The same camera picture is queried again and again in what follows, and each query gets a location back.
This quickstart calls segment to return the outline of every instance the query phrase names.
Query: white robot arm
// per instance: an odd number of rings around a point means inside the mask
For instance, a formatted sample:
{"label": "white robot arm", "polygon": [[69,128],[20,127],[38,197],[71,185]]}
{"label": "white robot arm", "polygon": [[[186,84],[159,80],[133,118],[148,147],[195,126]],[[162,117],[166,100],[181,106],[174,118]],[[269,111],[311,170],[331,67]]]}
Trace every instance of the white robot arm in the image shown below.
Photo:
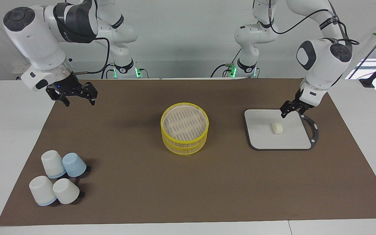
{"label": "white robot arm", "polygon": [[46,88],[51,99],[66,106],[69,106],[66,96],[86,98],[94,105],[97,90],[90,82],[79,83],[58,42],[90,43],[100,38],[109,41],[97,42],[110,48],[119,74],[139,77],[135,62],[123,45],[135,41],[137,33],[124,22],[115,2],[82,0],[76,5],[58,3],[56,6],[20,7],[8,12],[4,17],[5,30],[31,62],[31,67],[21,76],[23,82],[34,91]]}
{"label": "white robot arm", "polygon": [[[273,13],[277,0],[257,0],[254,8],[256,25],[259,30],[240,27],[236,31],[235,39],[242,47],[237,66],[239,76],[250,77],[257,62],[257,54],[253,52],[257,43],[267,43],[275,40],[278,33],[274,25]],[[342,27],[342,23],[328,0],[287,0],[288,8],[299,15],[308,16],[315,20],[323,34],[320,40],[305,41],[297,51],[297,60],[307,70],[295,100],[286,101],[281,107],[282,117],[288,113],[306,110],[320,104],[327,90],[333,86],[349,66],[352,58],[352,40]]]}

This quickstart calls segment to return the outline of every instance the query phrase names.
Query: brown mat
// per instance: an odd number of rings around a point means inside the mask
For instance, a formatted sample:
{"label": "brown mat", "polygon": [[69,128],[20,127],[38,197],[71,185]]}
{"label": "brown mat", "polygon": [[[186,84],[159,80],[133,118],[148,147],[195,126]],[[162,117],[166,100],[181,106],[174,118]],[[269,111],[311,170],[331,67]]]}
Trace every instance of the brown mat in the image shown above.
{"label": "brown mat", "polygon": [[[376,218],[376,177],[328,95],[307,112],[320,130],[313,150],[249,147],[243,112],[279,108],[300,81],[93,81],[94,107],[55,104],[0,226]],[[178,102],[210,118],[205,147],[190,157],[161,139],[161,115]],[[33,201],[28,183],[44,174],[40,156],[51,149],[75,151],[93,168],[78,204]]]}

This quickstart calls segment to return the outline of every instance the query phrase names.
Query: cup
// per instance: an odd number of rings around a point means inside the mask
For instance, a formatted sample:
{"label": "cup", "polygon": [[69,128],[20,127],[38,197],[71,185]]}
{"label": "cup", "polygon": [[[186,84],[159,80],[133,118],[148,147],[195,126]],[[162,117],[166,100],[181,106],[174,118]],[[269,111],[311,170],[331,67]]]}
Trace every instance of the cup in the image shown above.
{"label": "cup", "polygon": [[44,171],[50,179],[57,179],[66,173],[62,157],[56,150],[50,150],[41,156]]}
{"label": "cup", "polygon": [[79,188],[68,179],[60,179],[53,185],[53,192],[62,204],[70,204],[79,196]]}
{"label": "cup", "polygon": [[62,161],[69,177],[78,177],[86,170],[85,162],[76,153],[68,153]]}
{"label": "cup", "polygon": [[57,199],[53,192],[53,183],[45,176],[34,178],[28,187],[37,205],[41,207],[48,206]]}

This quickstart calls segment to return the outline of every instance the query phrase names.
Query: white wall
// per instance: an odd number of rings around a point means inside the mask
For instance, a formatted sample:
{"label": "white wall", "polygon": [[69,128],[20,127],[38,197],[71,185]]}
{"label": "white wall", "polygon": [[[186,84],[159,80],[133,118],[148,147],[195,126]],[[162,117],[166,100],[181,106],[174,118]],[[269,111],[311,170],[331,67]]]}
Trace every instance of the white wall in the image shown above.
{"label": "white wall", "polygon": [[[5,13],[18,6],[55,5],[59,1],[0,0],[0,79],[11,77],[11,64],[25,63],[3,33]],[[121,0],[120,6],[125,19],[139,31],[138,40],[128,47],[139,65],[149,70],[151,77],[207,77],[218,65],[230,62],[238,51],[239,46],[234,41],[236,27],[255,23],[252,2]],[[376,32],[376,1],[331,2],[347,25],[349,36],[361,41],[361,46],[354,50],[354,67],[375,44],[372,33]],[[290,12],[286,2],[281,0],[275,18],[280,30],[285,30],[302,16]],[[294,31],[279,36],[275,42],[260,45],[261,77],[304,76],[303,69],[295,61],[296,50],[303,41],[320,37],[318,25],[308,20]],[[63,43],[61,47],[74,59],[72,64],[76,71],[96,70],[105,58],[106,49],[96,43]]]}

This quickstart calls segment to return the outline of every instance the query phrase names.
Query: white tray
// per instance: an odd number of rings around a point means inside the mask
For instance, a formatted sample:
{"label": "white tray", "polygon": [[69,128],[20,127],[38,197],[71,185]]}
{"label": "white tray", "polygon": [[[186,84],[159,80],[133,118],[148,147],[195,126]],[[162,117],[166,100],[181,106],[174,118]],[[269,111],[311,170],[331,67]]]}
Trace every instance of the white tray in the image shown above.
{"label": "white tray", "polygon": [[[310,150],[317,143],[318,127],[312,119],[292,112],[285,119],[280,110],[247,110],[244,113],[250,146],[255,150]],[[304,121],[313,128],[311,137],[304,127]],[[276,135],[272,124],[279,122],[284,128]]]}

